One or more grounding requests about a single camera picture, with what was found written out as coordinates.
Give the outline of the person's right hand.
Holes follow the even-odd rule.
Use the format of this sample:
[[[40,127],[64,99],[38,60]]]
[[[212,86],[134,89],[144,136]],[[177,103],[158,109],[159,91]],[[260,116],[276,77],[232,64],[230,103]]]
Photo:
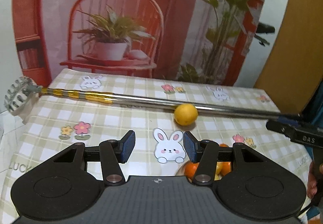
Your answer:
[[[307,182],[307,197],[312,199],[315,194],[317,193],[317,180],[314,175],[314,162],[312,161],[309,166],[309,173],[308,173],[308,182]]]

